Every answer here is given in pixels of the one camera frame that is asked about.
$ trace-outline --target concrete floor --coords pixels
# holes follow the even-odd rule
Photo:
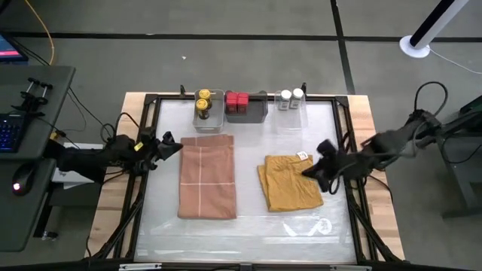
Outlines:
[[[329,0],[35,0],[52,32],[128,34],[257,34],[336,35]],[[345,36],[413,34],[437,0],[338,0]],[[440,34],[444,37],[482,37],[482,2],[470,1]],[[0,29],[42,32],[23,4],[15,2],[0,16]],[[45,38],[20,38],[28,48],[50,56]],[[114,122],[127,91],[173,91],[200,87],[274,91],[306,81],[310,93],[347,93],[336,41],[215,41],[58,38],[56,64],[77,68],[72,87],[85,105],[105,122]],[[434,43],[440,54],[482,71],[480,44]],[[417,87],[426,81],[447,85],[450,98],[441,120],[482,95],[480,75],[471,74],[435,55],[410,59],[392,42],[347,42],[346,52],[355,93],[368,95],[377,130],[403,125],[413,110]],[[435,110],[441,90],[428,87],[419,106]],[[82,126],[70,101],[57,126]],[[85,132],[72,132],[77,142],[100,142],[99,125],[91,118]],[[482,217],[442,220],[440,213],[456,209],[461,199],[456,183],[447,177],[438,149],[419,153],[388,170],[395,213],[406,258],[413,263],[480,269]],[[62,219],[55,228],[65,234],[54,245],[34,244],[51,255],[29,262],[80,259],[93,210]],[[25,263],[0,254],[4,264]]]

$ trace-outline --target red block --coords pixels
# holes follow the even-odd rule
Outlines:
[[[249,94],[248,93],[238,93],[238,113],[246,114],[248,110]]]
[[[226,111],[228,114],[235,114],[237,112],[238,93],[226,93]]]

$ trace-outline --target keyboard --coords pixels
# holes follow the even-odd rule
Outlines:
[[[0,114],[0,153],[16,153],[26,127],[23,114]]]

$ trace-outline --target white bottle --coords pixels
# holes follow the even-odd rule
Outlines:
[[[280,99],[279,99],[278,109],[279,110],[288,110],[290,99],[291,99],[291,91],[283,90],[281,92],[281,96],[280,96]]]
[[[298,109],[303,98],[303,90],[297,88],[293,90],[293,95],[291,96],[291,101],[289,102],[290,109]]]

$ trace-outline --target mustard yellow towel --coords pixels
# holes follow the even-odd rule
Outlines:
[[[313,165],[313,156],[266,156],[258,166],[264,197],[271,212],[310,209],[323,204],[318,184],[301,175]]]

